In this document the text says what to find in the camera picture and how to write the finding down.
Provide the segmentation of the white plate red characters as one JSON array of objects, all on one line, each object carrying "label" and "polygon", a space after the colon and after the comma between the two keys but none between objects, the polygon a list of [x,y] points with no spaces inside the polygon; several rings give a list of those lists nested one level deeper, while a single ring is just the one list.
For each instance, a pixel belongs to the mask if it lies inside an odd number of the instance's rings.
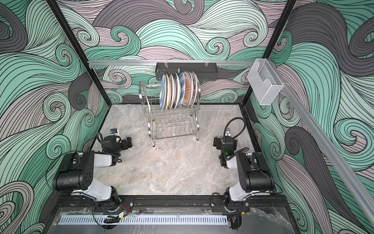
[{"label": "white plate red characters", "polygon": [[195,100],[194,103],[199,105],[200,102],[200,82],[198,80],[198,77],[195,72],[193,72],[193,75],[195,77]]}]

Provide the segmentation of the blue white striped plate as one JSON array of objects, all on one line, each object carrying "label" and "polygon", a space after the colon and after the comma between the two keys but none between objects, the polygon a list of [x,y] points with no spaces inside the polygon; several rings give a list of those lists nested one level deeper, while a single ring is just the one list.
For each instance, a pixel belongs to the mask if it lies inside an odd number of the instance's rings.
[{"label": "blue white striped plate", "polygon": [[166,74],[164,74],[161,80],[160,97],[159,97],[161,110],[164,109],[166,88],[167,88],[167,76]]}]

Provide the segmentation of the cream plate small drawings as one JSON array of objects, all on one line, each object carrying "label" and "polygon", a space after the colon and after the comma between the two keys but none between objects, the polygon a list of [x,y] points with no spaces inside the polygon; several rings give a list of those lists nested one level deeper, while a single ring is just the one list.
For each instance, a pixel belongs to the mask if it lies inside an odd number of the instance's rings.
[{"label": "cream plate small drawings", "polygon": [[172,95],[172,76],[167,74],[167,91],[166,91],[166,106],[165,109],[170,109],[171,105],[171,95]]}]

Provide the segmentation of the sunburst plate red green rim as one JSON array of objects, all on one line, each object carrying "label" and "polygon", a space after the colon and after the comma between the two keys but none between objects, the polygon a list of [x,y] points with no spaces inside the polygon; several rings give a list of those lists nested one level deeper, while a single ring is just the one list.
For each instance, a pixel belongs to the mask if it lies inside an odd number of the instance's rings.
[{"label": "sunburst plate red green rim", "polygon": [[174,109],[175,107],[175,95],[176,95],[176,84],[175,84],[175,79],[176,79],[176,74],[171,73],[171,104],[170,108]]}]

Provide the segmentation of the white plate teal red rim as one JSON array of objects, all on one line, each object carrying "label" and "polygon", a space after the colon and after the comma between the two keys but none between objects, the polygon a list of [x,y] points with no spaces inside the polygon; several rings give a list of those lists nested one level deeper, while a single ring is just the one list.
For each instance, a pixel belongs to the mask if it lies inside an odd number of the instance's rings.
[{"label": "white plate teal red rim", "polygon": [[174,73],[173,75],[174,75],[175,87],[176,87],[174,108],[177,109],[178,102],[179,102],[179,99],[180,99],[180,93],[181,93],[181,84],[180,84],[178,74]]}]

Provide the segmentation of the blue cream striped plate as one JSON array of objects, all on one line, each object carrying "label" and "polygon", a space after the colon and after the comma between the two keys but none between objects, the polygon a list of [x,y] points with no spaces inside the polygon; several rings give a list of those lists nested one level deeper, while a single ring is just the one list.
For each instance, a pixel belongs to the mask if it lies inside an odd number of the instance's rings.
[{"label": "blue cream striped plate", "polygon": [[184,96],[185,96],[185,85],[186,85],[185,79],[186,78],[185,78],[184,72],[181,72],[180,75],[179,75],[180,97],[179,97],[179,100],[178,100],[178,103],[177,103],[177,108],[178,109],[182,107],[183,99],[184,99]]}]

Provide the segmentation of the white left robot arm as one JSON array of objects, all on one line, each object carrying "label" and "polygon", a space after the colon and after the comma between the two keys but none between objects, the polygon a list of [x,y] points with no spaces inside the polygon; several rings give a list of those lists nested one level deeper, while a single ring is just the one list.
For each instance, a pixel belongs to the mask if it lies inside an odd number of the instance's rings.
[{"label": "white left robot arm", "polygon": [[96,134],[102,151],[71,151],[62,155],[62,161],[53,178],[52,188],[57,192],[85,196],[96,203],[119,206],[120,198],[114,186],[105,185],[94,177],[95,168],[113,167],[122,160],[121,152],[132,148],[132,138],[122,139],[117,129],[109,136]]}]

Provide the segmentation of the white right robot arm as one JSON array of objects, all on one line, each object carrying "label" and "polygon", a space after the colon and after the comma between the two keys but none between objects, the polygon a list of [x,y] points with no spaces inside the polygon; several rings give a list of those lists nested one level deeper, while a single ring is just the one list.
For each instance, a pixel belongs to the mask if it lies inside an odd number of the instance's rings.
[{"label": "white right robot arm", "polygon": [[269,172],[259,161],[260,153],[250,154],[248,147],[237,150],[237,140],[231,136],[215,137],[213,146],[220,150],[221,166],[238,172],[239,181],[224,193],[224,207],[228,212],[239,211],[240,204],[248,198],[274,188]]}]

